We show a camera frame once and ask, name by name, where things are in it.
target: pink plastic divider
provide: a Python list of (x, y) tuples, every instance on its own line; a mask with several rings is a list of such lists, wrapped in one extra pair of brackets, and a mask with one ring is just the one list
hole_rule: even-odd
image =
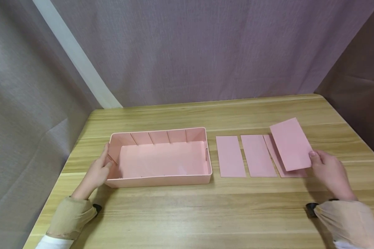
[(251, 177), (277, 177), (263, 135), (241, 135)]
[(308, 176), (304, 168), (299, 169), (299, 170), (287, 171), (284, 168), (284, 164), (278, 153), (273, 137), (271, 135), (263, 135), (263, 138), (264, 138), (264, 141), (266, 142), (267, 148), (270, 152), (271, 157), (273, 158), (274, 164), (276, 165), (276, 168), (281, 178), (307, 177)]
[(237, 136), (216, 137), (221, 177), (246, 177)]
[(111, 135), (106, 184), (113, 188), (207, 184), (212, 175), (205, 128)]
[(311, 167), (312, 148), (296, 118), (272, 125), (270, 130), (287, 171)]

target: table surface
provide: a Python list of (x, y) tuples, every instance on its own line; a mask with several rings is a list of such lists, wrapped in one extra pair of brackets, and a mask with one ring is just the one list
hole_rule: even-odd
[(213, 167), (209, 184), (103, 186), (91, 200), (104, 209), (72, 248), (332, 248), (329, 233), (303, 209), (330, 197), (310, 171), (308, 178), (250, 178), (242, 150), (247, 178), (220, 177), (215, 136), (267, 134), (270, 125), (294, 117), (314, 149), (344, 163), (352, 188), (374, 213), (374, 153), (320, 95), (95, 110), (24, 248), (35, 248), (112, 133), (201, 126)]

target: white shirt sleeve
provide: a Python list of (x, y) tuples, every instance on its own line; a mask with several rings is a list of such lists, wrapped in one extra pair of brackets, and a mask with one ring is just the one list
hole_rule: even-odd
[(36, 249), (69, 249), (72, 243), (73, 240), (57, 239), (45, 235), (37, 244)]

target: box bottom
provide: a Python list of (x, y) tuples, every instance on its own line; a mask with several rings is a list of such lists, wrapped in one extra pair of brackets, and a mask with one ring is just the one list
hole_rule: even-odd
[(121, 177), (207, 175), (203, 141), (122, 146)]

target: hand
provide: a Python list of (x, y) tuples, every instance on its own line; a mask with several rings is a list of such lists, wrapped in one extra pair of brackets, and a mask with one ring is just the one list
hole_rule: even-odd
[(335, 198), (346, 201), (357, 201), (350, 187), (344, 165), (333, 155), (322, 150), (309, 153), (314, 175)]
[(108, 147), (109, 144), (107, 143), (104, 146), (104, 150), (101, 153), (100, 157), (92, 162), (83, 180), (71, 195), (72, 198), (87, 200), (93, 193), (93, 191), (99, 186), (103, 185), (107, 180), (108, 174), (113, 165), (112, 162), (104, 165), (105, 158), (108, 155)]

